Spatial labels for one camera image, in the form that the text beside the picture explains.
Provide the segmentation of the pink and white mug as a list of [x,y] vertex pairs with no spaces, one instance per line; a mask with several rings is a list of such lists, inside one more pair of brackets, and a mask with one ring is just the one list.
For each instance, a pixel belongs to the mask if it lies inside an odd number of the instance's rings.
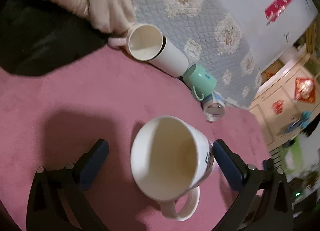
[[210,140],[169,115],[143,125],[133,141],[130,163],[139,189],[159,203],[165,218],[176,221],[195,213],[200,184],[217,166]]

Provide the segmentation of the blue and white cup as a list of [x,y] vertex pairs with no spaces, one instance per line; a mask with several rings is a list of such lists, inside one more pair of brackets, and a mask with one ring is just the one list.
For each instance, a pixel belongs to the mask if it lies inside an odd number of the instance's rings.
[[221,94],[213,91],[201,101],[203,113],[208,122],[220,120],[225,115],[225,102]]

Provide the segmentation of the white cylindrical cup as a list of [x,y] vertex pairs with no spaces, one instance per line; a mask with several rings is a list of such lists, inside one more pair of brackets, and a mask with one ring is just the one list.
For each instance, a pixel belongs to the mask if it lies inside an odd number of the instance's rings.
[[166,36],[160,52],[149,63],[173,78],[183,76],[189,66],[187,57]]

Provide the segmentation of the red round paper cutting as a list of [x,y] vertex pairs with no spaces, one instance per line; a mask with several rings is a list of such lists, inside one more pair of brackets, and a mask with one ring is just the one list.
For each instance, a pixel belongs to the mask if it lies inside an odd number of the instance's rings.
[[281,114],[284,108],[284,100],[277,100],[272,104],[272,109],[276,115]]

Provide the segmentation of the cream panelled door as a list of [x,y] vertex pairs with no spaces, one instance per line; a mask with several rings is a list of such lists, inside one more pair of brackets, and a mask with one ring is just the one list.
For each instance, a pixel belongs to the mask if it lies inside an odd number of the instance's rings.
[[262,128],[268,150],[274,150],[297,136],[301,129],[297,128],[285,133],[285,126],[300,118],[303,111],[310,111],[310,120],[319,114],[319,84],[315,83],[315,102],[310,104],[295,100],[296,78],[312,78],[313,75],[305,64],[315,65],[310,54],[305,54],[288,68],[283,68],[275,76],[261,86],[249,111],[256,117]]

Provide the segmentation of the red diamond fu sticker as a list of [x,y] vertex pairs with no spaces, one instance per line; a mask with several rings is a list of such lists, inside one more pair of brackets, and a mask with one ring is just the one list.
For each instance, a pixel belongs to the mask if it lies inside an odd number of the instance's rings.
[[315,103],[315,81],[312,78],[296,78],[294,99],[310,104]]

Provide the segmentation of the mint green mug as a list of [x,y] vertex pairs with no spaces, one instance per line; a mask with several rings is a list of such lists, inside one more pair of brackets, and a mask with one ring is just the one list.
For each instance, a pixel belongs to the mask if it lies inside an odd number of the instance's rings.
[[192,65],[183,75],[184,83],[191,90],[197,101],[203,101],[214,91],[217,80],[200,65]]

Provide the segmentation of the cream white mug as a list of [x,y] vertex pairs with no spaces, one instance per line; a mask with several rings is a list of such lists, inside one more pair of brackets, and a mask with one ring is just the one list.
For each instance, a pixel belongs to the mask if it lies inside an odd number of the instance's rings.
[[125,37],[109,37],[107,44],[114,49],[125,49],[136,60],[149,61],[160,52],[163,34],[152,24],[137,23],[129,28]]

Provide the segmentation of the blue quilted floral bedspread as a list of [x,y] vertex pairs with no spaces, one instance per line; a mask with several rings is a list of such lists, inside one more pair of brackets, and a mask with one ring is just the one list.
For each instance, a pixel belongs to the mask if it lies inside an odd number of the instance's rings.
[[220,0],[135,0],[136,20],[160,31],[216,79],[227,104],[248,109],[261,82],[260,68],[236,19]]

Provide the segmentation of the red vertical wall banner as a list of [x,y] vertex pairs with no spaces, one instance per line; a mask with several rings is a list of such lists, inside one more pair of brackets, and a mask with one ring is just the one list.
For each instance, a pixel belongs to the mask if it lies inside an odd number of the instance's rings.
[[274,0],[266,9],[267,25],[274,22],[293,0]]

